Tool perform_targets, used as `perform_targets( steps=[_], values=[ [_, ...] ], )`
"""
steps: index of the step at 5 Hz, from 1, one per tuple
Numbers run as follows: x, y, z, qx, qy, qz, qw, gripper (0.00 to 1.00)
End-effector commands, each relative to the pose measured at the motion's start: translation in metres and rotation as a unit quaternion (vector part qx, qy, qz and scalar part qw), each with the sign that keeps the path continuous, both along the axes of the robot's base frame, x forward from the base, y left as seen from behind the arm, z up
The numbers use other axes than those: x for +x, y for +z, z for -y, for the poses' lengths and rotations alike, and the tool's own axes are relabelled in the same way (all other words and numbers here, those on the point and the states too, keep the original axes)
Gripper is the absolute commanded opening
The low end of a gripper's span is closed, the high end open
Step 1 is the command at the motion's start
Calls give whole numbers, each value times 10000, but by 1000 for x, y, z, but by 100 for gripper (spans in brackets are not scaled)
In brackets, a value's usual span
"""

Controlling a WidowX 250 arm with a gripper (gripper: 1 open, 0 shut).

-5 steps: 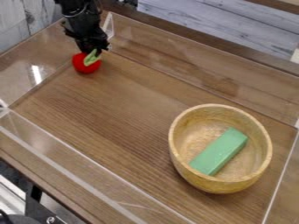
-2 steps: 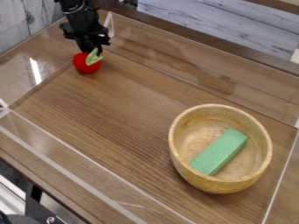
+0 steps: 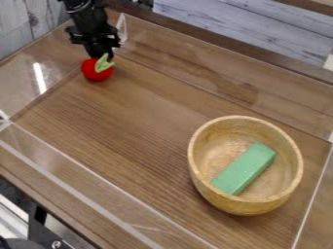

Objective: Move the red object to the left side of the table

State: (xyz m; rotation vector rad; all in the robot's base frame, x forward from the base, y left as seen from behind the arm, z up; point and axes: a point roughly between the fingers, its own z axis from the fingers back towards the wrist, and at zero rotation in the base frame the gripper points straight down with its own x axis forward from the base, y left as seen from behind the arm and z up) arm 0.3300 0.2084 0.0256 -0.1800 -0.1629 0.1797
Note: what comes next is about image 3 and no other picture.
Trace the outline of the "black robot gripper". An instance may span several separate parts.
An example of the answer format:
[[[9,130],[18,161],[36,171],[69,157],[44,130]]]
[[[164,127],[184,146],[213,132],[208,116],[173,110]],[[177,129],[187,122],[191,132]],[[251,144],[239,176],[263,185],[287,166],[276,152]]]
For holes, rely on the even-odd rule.
[[[119,30],[109,25],[104,0],[60,0],[70,16],[73,26],[66,28],[70,42],[80,44],[92,58],[98,58],[104,50],[106,61],[114,56],[119,48]]]

